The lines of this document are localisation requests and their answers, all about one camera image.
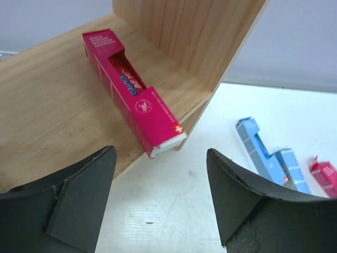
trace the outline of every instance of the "product packaging box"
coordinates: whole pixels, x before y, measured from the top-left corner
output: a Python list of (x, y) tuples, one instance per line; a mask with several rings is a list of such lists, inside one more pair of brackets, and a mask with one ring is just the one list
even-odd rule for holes
[(310, 194), (292, 149), (269, 154), (259, 136), (260, 128), (251, 117), (240, 119), (236, 130), (260, 176), (287, 188)]
[(111, 30), (83, 34), (87, 57), (148, 156), (178, 146), (184, 129), (155, 88), (146, 87)]
[(310, 172), (330, 198), (337, 198), (337, 171), (330, 162), (318, 162), (316, 156)]

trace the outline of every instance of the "white tabletop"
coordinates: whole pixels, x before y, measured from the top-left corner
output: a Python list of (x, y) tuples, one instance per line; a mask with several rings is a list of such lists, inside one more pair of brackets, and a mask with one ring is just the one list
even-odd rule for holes
[(224, 253), (206, 152), (216, 148), (256, 172), (235, 129), (247, 116), (270, 153), (293, 148), (313, 194), (326, 196), (309, 164), (318, 154), (337, 166), (336, 110), (337, 94), (222, 84), (180, 152), (142, 156), (113, 182), (96, 252)]

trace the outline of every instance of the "gray wall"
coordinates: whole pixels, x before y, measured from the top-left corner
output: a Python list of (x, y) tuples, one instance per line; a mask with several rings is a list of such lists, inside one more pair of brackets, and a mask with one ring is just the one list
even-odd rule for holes
[[(0, 0), (0, 51), (111, 12), (111, 0)], [(271, 0), (226, 81), (337, 91), (337, 0)]]

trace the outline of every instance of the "pink box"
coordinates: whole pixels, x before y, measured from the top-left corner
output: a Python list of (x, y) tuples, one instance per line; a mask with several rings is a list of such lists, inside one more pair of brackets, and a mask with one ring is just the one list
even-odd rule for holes
[(330, 162), (318, 162), (315, 157), (310, 172), (330, 198), (337, 198), (337, 171)]
[(146, 87), (113, 31), (84, 33), (83, 40), (87, 57), (148, 156), (181, 144), (184, 129), (155, 88)]

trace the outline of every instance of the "blue box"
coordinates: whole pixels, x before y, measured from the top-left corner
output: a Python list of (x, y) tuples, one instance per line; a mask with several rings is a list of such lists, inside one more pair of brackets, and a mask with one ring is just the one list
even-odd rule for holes
[(258, 134), (260, 128), (251, 117), (240, 119), (236, 130), (260, 176), (279, 185), (310, 194), (292, 149), (269, 154)]

